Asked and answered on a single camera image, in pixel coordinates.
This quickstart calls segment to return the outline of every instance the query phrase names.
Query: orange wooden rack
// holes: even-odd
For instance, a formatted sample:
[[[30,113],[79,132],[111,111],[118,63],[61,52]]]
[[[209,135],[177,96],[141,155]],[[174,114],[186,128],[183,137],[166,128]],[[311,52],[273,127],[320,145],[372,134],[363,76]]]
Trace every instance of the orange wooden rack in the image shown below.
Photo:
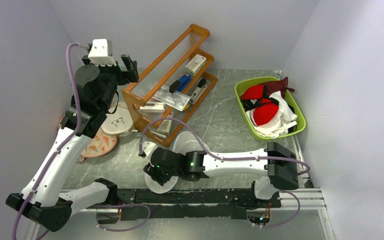
[[[130,83],[122,91],[122,95],[127,104],[133,124],[140,132],[153,120],[166,117],[173,108],[168,107],[163,113],[146,113],[142,114],[138,111],[140,106],[145,104],[152,98],[162,85],[169,86],[174,81],[185,74],[185,65],[196,55],[206,57],[206,63],[199,72],[192,78],[190,83],[183,89],[182,93],[190,95],[201,78],[207,80],[207,88],[194,105],[187,110],[182,121],[187,122],[194,114],[195,110],[208,95],[210,90],[217,82],[217,77],[206,72],[207,68],[214,61],[214,57],[200,49],[200,45],[210,36],[210,31],[206,28],[191,24],[182,35],[180,35],[165,51],[161,53],[139,76],[139,81]],[[151,128],[158,128],[161,121],[153,124]],[[168,147],[176,135],[180,132],[183,125],[179,124],[167,138],[160,138],[150,131],[146,131],[146,135],[157,143]]]

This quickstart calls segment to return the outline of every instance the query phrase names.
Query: red item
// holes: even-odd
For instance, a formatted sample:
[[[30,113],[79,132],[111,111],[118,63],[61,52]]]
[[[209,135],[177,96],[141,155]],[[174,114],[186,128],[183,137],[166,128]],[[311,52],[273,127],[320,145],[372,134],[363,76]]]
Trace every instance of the red item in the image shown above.
[[[253,118],[253,124],[256,126],[264,125],[278,113],[279,106],[274,104],[271,100],[263,98],[260,101],[262,106],[258,106],[253,110],[253,114],[251,114]]]
[[[272,93],[280,91],[282,98],[285,98],[286,90],[289,90],[289,92],[291,92],[291,93],[295,92],[295,89],[288,87],[288,80],[289,80],[288,77],[285,77],[284,79],[282,79],[280,81],[278,81],[278,80],[266,81],[266,82],[260,83],[259,85],[266,87],[267,96],[270,96],[270,95],[272,95]]]
[[[245,93],[240,96],[242,100],[256,100],[263,97],[264,85],[255,85],[248,88]]]

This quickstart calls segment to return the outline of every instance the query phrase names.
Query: wire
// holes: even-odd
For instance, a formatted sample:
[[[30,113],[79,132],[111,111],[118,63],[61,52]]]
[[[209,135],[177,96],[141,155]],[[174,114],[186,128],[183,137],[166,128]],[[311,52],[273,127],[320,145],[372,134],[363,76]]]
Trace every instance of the wire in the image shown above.
[[[117,209],[117,208],[131,208],[131,207],[143,207],[143,208],[146,208],[146,210],[148,210],[148,215],[146,216],[145,220],[143,220],[141,223],[139,223],[138,225],[136,226],[133,226],[131,228],[126,228],[126,229],[111,229],[111,228],[106,228],[106,227],[103,227],[102,225],[99,224],[99,221],[98,221],[98,215],[104,215],[104,214],[97,214],[96,215],[96,226],[104,231],[109,231],[109,232],[127,232],[127,231],[130,231],[130,230],[135,230],[137,228],[140,228],[142,225],[144,225],[149,219],[150,219],[150,216],[151,216],[151,209],[149,206],[145,205],[145,204],[142,204],[142,203],[133,203],[133,204],[124,204],[124,205],[94,205],[94,207],[98,207],[98,208],[106,208],[106,209]]]
[[[249,220],[248,220],[248,223],[252,224],[252,226],[254,226],[254,225],[258,225],[260,228],[263,228],[263,229],[271,229],[271,228],[280,227],[280,226],[282,226],[282,225],[284,225],[284,224],[287,224],[287,223],[289,223],[290,221],[292,221],[292,220],[293,220],[293,219],[300,213],[300,210],[301,210],[301,202],[300,202],[300,200],[298,199],[298,197],[297,197],[295,194],[293,194],[292,192],[290,192],[290,191],[285,191],[285,190],[282,190],[282,192],[292,195],[292,197],[294,197],[294,198],[296,199],[296,202],[298,203],[298,208],[296,209],[296,212],[295,212],[290,218],[286,219],[285,221],[282,221],[282,222],[279,222],[279,223],[276,223],[276,224],[273,224],[273,225],[268,225],[268,226],[266,226],[266,225],[255,224],[255,223],[250,222]]]
[[[67,46],[67,49],[65,50],[65,58],[67,61],[67,68],[68,68],[68,75],[70,77],[70,82],[71,82],[71,87],[74,95],[74,102],[75,102],[75,109],[77,112],[77,124],[75,126],[74,131],[64,140],[59,144],[59,146],[56,148],[56,151],[52,153],[52,155],[49,157],[48,161],[46,162],[45,166],[43,167],[42,171],[40,172],[39,176],[37,177],[37,180],[35,181],[33,187],[31,188],[30,193],[27,195],[25,198],[24,202],[22,203],[20,209],[18,210],[17,216],[15,217],[14,225],[12,227],[12,240],[17,240],[17,229],[20,223],[21,216],[26,209],[27,203],[30,202],[30,200],[33,198],[33,194],[38,188],[39,184],[41,183],[42,179],[44,178],[46,172],[48,171],[49,167],[51,166],[52,162],[54,161],[55,157],[57,156],[58,152],[61,151],[61,149],[71,140],[73,136],[77,134],[77,132],[80,129],[81,123],[82,123],[82,113],[80,110],[80,99],[79,99],[79,94],[77,92],[77,87],[76,87],[76,81],[74,78],[73,74],[73,68],[72,68],[72,62],[71,62],[71,56],[70,56],[70,51],[73,47],[80,46],[78,42],[70,43]],[[41,236],[39,236],[36,240],[41,240],[45,235],[49,232],[49,230],[46,230]]]
[[[243,161],[243,160],[258,160],[258,159],[270,159],[270,160],[280,160],[280,161],[286,161],[286,162],[291,162],[291,163],[295,163],[295,164],[301,164],[303,166],[306,167],[306,169],[304,171],[301,171],[298,173],[298,175],[303,175],[303,174],[306,174],[310,171],[310,166],[305,163],[305,162],[302,162],[302,161],[299,161],[299,160],[296,160],[296,159],[293,159],[293,158],[288,158],[288,157],[281,157],[281,156],[248,156],[248,157],[226,157],[226,158],[222,158],[222,157],[219,157],[215,154],[213,154],[212,152],[210,152],[210,150],[208,150],[204,144],[203,144],[203,141],[200,139],[200,137],[198,136],[198,134],[196,132],[194,132],[192,130],[192,128],[190,126],[188,126],[186,123],[184,123],[183,121],[177,119],[177,118],[172,118],[172,117],[163,117],[163,118],[160,118],[160,119],[157,119],[157,120],[154,120],[152,121],[150,124],[148,124],[145,129],[142,131],[141,135],[140,135],[140,141],[139,141],[139,154],[143,154],[143,150],[142,150],[142,142],[143,142],[143,139],[144,139],[144,136],[145,136],[145,133],[146,131],[148,130],[148,128],[153,125],[154,123],[156,122],[159,122],[159,121],[163,121],[163,120],[173,120],[173,121],[176,121],[180,124],[182,124],[183,126],[185,126],[192,134],[193,136],[196,138],[196,140],[198,141],[199,145],[201,146],[201,148],[203,148],[203,150],[208,154],[210,155],[212,158],[215,158],[217,160],[223,160],[223,161]]]

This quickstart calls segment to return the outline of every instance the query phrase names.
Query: green plastic tub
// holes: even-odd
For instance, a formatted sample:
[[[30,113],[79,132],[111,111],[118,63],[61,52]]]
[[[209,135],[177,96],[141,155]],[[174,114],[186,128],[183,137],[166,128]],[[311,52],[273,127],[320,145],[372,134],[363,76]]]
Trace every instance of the green plastic tub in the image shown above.
[[[245,113],[244,108],[242,107],[241,99],[240,96],[242,96],[245,91],[257,84],[262,84],[265,82],[269,81],[278,81],[279,79],[272,77],[272,76],[264,76],[264,77],[255,77],[251,79],[247,79],[241,82],[238,82],[236,86],[234,87],[234,93],[236,95],[236,100],[237,104],[239,105],[240,112],[242,113],[243,119],[245,119],[246,123],[248,124],[249,131],[251,131],[251,134],[256,138],[257,140],[260,141],[265,141],[265,140],[272,140],[273,138],[271,137],[266,137],[266,136],[261,136],[259,135],[256,130],[254,129],[253,124],[251,123],[250,119],[247,117],[247,114]],[[285,98],[286,102],[291,105],[294,110],[295,114],[298,115],[298,118],[296,119],[296,131],[284,135],[280,135],[278,139],[280,138],[286,138],[289,136],[292,136],[294,134],[297,134],[299,132],[302,132],[306,128],[306,119],[304,118],[303,113],[301,112],[300,108],[298,107],[297,103],[295,102],[294,98],[292,97],[291,93],[287,90],[285,93]]]

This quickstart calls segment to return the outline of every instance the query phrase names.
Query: robotic arm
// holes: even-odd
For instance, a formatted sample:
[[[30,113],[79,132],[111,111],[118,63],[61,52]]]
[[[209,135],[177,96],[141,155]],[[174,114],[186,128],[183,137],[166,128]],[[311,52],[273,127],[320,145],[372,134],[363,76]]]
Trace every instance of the robotic arm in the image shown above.
[[[147,174],[145,181],[148,188],[156,193],[161,193],[159,186],[167,186],[164,192],[171,190],[176,178],[195,182],[226,173],[261,175],[253,184],[254,196],[260,200],[270,199],[278,190],[295,190],[299,187],[297,165],[292,162],[270,159],[224,161],[213,158],[203,150],[182,154],[148,141],[143,143],[142,149],[149,160],[143,168]],[[296,158],[291,151],[275,142],[269,142],[267,148],[254,151],[212,154],[222,159],[249,156]]]
[[[88,55],[82,58],[85,65],[75,73],[81,106],[81,127],[57,152],[22,213],[52,232],[61,229],[70,216],[82,209],[98,203],[116,204],[118,200],[117,185],[102,178],[89,186],[60,194],[74,162],[95,137],[107,114],[111,114],[108,109],[114,95],[118,94],[117,86],[139,80],[136,61],[132,61],[128,55],[121,55],[120,63],[115,61],[109,40],[95,39],[92,44],[88,44],[88,50]],[[8,206],[16,211],[20,210],[51,155],[74,132],[76,125],[77,110],[72,103],[61,121],[61,129],[52,149],[40,169],[21,193],[11,193],[8,196]]]

